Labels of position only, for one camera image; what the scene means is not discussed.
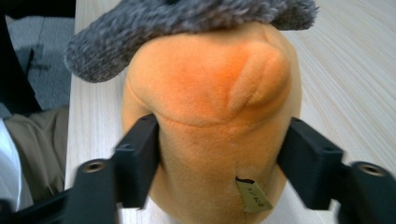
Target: white shirt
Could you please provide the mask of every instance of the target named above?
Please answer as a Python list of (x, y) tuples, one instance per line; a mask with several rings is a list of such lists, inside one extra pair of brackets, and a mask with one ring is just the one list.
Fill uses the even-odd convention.
[(33, 204), (22, 173), (20, 156), (2, 119), (0, 119), (0, 199), (9, 200), (14, 212)]

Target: small paper tag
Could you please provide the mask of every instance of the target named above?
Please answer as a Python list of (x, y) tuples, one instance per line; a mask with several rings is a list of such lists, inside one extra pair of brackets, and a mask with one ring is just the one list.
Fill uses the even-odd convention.
[(245, 212), (259, 213), (273, 209), (264, 191), (254, 180), (236, 178), (236, 184), (245, 204)]

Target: floor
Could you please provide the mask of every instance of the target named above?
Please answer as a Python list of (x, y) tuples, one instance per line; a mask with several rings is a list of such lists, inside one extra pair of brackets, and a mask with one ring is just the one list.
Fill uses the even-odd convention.
[[(68, 105), (71, 73), (64, 65), (63, 51), (74, 34), (75, 21), (70, 18), (7, 18), (14, 49), (33, 49), (35, 57), (28, 79), (41, 107), (50, 109)], [(0, 118), (8, 117), (0, 103)]]

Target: orange plush toy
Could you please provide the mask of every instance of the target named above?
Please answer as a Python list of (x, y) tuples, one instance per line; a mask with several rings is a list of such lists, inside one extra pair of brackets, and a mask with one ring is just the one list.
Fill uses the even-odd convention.
[[(301, 105), (297, 55), (278, 29), (310, 27), (315, 4), (165, 2), (145, 2), (151, 16), (160, 11), (168, 15), (162, 20), (170, 20), (166, 29), (149, 25), (162, 30), (156, 35), (144, 33), (144, 24), (134, 27), (131, 21), (143, 33), (142, 39), (134, 37), (138, 33), (129, 36), (134, 45), (128, 47), (132, 60), (122, 104), (125, 132), (147, 114), (154, 114), (160, 124), (161, 161), (150, 197), (180, 223), (259, 223), (271, 213), (285, 186), (276, 156), (290, 118), (299, 116)], [(66, 50), (66, 62), (75, 74), (91, 82), (105, 81), (128, 65), (114, 63), (125, 55), (111, 61), (113, 49), (99, 49), (97, 39), (90, 41), (98, 46), (90, 46), (88, 39), (99, 34), (100, 27), (117, 24), (108, 20), (117, 20), (117, 13), (126, 13), (124, 7), (132, 3), (135, 8), (143, 4), (122, 1), (75, 37)], [(173, 14), (183, 20), (177, 23)], [(93, 62), (83, 62), (86, 57), (79, 50), (82, 55), (93, 50)]]

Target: orange fabric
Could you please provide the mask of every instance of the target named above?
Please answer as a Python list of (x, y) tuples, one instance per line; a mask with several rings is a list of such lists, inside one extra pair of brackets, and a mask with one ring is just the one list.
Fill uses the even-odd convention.
[(142, 116), (160, 123), (161, 163), (150, 197), (180, 223), (257, 223), (235, 178), (259, 183), (275, 206), (285, 186), (276, 165), (301, 105), (296, 53), (273, 26), (153, 39), (125, 80), (127, 132)]

